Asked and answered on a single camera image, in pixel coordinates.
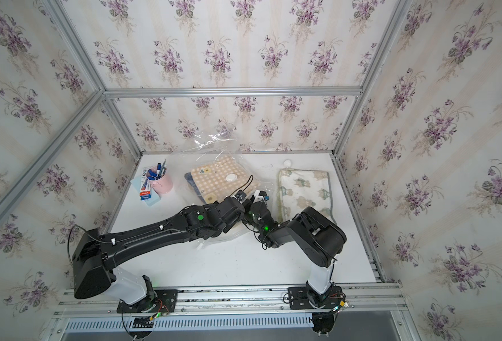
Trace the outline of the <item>orange checkered blanket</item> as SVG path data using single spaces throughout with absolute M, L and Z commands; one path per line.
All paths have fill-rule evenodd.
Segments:
M 212 163 L 198 166 L 190 173 L 206 204 L 220 202 L 234 195 L 238 190 L 245 191 L 249 196 L 261 186 L 258 178 L 253 177 L 250 180 L 251 173 L 231 156 L 223 156 Z M 234 182 L 227 182 L 225 177 L 231 173 L 238 175 L 238 179 Z

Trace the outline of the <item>clear plastic vacuum bag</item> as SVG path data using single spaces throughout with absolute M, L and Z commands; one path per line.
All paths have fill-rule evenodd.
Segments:
M 175 213 L 190 205 L 221 202 L 238 191 L 249 199 L 256 191 L 272 195 L 274 184 L 238 153 L 232 132 L 201 132 L 167 157 L 167 176 L 173 187 L 161 196 L 166 210 Z

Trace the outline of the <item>white patterned blanket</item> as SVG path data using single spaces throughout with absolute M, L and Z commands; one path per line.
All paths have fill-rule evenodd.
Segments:
M 282 169 L 278 173 L 280 218 L 293 218 L 307 207 L 335 222 L 329 172 L 325 170 Z

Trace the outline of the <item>light green blanket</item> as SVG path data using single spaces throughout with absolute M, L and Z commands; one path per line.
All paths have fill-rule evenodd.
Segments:
M 285 169 L 291 169 L 292 166 L 293 166 L 293 163 L 290 159 L 286 159 L 284 162 L 283 162 L 283 166 Z

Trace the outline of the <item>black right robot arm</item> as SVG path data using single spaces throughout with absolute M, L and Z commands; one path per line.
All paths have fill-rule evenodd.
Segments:
M 311 261 L 306 281 L 307 297 L 320 307 L 335 294 L 332 275 L 336 256 L 341 253 L 347 236 L 334 222 L 308 206 L 290 220 L 278 223 L 265 201 L 245 200 L 242 222 L 252 229 L 263 248 L 279 248 L 295 242 Z

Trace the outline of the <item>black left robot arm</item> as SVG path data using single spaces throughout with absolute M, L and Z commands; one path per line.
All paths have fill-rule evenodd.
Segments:
M 130 305 L 147 300 L 152 295 L 150 279 L 125 271 L 122 264 L 172 244 L 218 237 L 244 214 L 243 204 L 227 197 L 220 203 L 184 207 L 166 220 L 125 232 L 85 231 L 71 257 L 74 297 L 84 300 L 105 294 Z

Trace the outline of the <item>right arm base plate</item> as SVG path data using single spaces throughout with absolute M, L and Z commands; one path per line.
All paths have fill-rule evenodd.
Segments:
M 346 306 L 346 295 L 340 286 L 331 284 L 323 294 L 318 294 L 308 284 L 289 287 L 282 298 L 291 310 L 329 309 L 338 310 Z

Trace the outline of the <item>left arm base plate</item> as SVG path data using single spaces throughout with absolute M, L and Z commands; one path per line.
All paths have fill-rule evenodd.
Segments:
M 120 301 L 117 313 L 173 313 L 177 302 L 179 291 L 176 289 L 154 289 L 152 296 L 146 296 L 141 301 L 129 305 Z

